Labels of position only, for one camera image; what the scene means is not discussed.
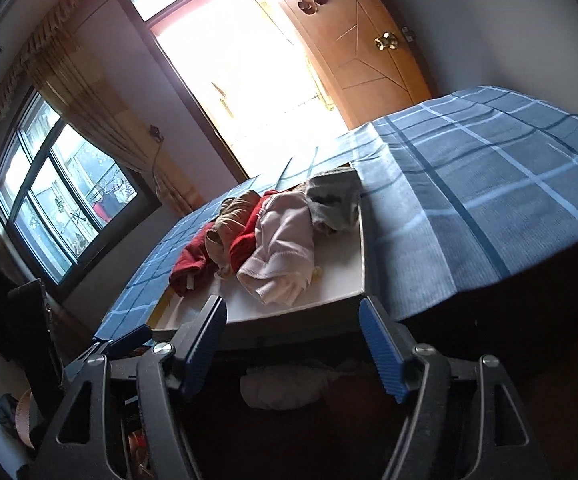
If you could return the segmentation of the pink underwear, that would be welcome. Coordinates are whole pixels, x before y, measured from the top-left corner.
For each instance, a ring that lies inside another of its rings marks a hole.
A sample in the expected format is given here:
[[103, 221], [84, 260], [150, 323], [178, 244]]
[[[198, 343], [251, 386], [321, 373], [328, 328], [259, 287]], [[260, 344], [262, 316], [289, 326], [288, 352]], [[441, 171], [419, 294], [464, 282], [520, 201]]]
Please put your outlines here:
[[282, 192], [262, 207], [256, 248], [236, 273], [262, 304], [292, 307], [308, 289], [315, 270], [314, 228], [305, 193]]

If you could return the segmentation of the dark hanging bag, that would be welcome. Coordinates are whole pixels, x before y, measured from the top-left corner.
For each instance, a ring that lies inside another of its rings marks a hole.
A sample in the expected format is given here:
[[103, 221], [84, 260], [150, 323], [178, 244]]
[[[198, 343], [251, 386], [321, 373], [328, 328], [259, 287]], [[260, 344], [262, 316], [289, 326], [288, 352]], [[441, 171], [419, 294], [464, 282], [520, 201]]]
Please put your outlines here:
[[18, 285], [0, 270], [0, 355], [24, 371], [42, 417], [54, 416], [64, 398], [63, 364], [39, 278]]

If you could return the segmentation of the curtain tieback hook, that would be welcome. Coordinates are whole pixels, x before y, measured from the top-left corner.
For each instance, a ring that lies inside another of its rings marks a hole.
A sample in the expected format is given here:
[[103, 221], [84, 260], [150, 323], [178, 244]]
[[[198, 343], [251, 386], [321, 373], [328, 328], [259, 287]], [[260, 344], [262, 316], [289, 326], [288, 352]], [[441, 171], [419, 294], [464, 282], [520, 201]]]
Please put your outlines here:
[[149, 134], [159, 144], [161, 144], [164, 141], [164, 136], [162, 135], [160, 129], [155, 125], [151, 125], [149, 127]]

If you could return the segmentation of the brass door knob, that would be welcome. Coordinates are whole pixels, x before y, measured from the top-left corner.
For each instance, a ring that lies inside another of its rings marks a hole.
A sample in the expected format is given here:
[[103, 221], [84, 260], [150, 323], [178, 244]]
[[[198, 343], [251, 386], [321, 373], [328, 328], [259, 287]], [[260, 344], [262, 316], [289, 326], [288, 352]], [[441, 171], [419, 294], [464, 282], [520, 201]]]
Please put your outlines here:
[[400, 46], [400, 40], [394, 32], [384, 32], [374, 40], [374, 45], [379, 51], [397, 50]]

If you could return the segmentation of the brown curtain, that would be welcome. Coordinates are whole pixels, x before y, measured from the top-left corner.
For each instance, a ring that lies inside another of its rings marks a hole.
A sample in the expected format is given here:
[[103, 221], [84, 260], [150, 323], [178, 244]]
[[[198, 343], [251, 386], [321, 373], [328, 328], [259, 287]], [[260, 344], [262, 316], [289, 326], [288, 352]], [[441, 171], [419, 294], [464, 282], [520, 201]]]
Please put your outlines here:
[[0, 122], [24, 75], [69, 126], [120, 165], [150, 179], [156, 197], [185, 216], [203, 204], [192, 181], [170, 155], [155, 126], [122, 100], [96, 58], [66, 25], [83, 0], [59, 0], [37, 24], [0, 82]]

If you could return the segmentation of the blue plaid bed cover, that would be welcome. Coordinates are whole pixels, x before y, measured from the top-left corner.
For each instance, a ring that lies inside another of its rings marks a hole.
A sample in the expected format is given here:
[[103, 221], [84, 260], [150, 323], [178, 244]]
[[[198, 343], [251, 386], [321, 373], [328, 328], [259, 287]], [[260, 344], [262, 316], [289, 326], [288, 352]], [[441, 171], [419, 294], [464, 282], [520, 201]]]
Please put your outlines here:
[[479, 86], [368, 122], [240, 192], [350, 166], [365, 276], [429, 344], [578, 337], [578, 115]]

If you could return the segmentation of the bright red underwear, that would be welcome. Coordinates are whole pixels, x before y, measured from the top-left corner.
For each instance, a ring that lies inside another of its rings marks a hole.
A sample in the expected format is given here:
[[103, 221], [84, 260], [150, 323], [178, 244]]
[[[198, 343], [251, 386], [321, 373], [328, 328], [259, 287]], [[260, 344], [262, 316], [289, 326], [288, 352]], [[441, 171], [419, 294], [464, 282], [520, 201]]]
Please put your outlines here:
[[246, 220], [243, 230], [232, 241], [229, 247], [229, 264], [233, 274], [236, 274], [242, 264], [254, 253], [256, 248], [255, 227], [258, 218], [260, 218], [262, 207], [272, 196], [277, 194], [277, 190], [268, 190], [260, 197], [248, 220]]

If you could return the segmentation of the wooden door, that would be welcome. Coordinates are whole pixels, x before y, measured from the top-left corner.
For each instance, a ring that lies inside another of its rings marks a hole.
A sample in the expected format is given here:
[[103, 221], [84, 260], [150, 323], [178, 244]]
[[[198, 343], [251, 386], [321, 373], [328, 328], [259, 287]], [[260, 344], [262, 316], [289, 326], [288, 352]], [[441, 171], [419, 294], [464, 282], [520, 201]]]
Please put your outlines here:
[[[404, 34], [381, 0], [329, 0], [313, 15], [283, 0], [318, 75], [347, 127], [355, 128], [431, 97]], [[394, 32], [397, 50], [379, 51], [374, 40]]]

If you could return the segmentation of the beige brown underwear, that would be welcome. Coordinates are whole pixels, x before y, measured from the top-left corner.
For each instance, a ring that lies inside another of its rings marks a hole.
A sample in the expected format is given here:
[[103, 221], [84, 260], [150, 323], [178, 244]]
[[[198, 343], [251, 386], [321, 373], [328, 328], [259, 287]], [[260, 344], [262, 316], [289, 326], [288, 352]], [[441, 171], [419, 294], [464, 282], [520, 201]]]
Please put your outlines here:
[[220, 204], [218, 215], [205, 234], [205, 249], [217, 266], [216, 275], [219, 278], [228, 278], [231, 274], [229, 249], [244, 231], [260, 199], [257, 192], [246, 191], [239, 196], [225, 198]]

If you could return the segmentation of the dark framed window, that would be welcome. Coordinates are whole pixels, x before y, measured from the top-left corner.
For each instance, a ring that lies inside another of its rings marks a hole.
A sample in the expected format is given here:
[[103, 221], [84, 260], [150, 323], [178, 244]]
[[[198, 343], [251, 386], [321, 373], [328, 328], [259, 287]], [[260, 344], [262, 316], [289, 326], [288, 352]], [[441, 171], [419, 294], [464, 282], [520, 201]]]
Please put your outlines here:
[[88, 142], [34, 89], [0, 152], [0, 216], [31, 270], [66, 295], [161, 205], [147, 181]]

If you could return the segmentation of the grey underwear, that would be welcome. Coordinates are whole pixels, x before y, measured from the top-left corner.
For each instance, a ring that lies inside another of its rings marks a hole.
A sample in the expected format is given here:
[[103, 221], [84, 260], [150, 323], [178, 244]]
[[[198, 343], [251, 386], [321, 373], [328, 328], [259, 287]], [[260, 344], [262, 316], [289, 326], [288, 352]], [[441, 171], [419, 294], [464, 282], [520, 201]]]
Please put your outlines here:
[[310, 178], [305, 197], [315, 231], [330, 235], [353, 229], [358, 221], [360, 192], [362, 181], [352, 167]]

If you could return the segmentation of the white shallow tray box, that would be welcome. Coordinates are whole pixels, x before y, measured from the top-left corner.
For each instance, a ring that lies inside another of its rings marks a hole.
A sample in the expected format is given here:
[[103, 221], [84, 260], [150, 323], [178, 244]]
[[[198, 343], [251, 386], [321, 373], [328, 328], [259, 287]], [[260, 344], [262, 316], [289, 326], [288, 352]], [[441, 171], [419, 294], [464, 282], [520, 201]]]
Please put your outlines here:
[[365, 290], [358, 173], [347, 164], [287, 191], [229, 197], [179, 252], [147, 323], [163, 336], [209, 296], [230, 324], [339, 306]]

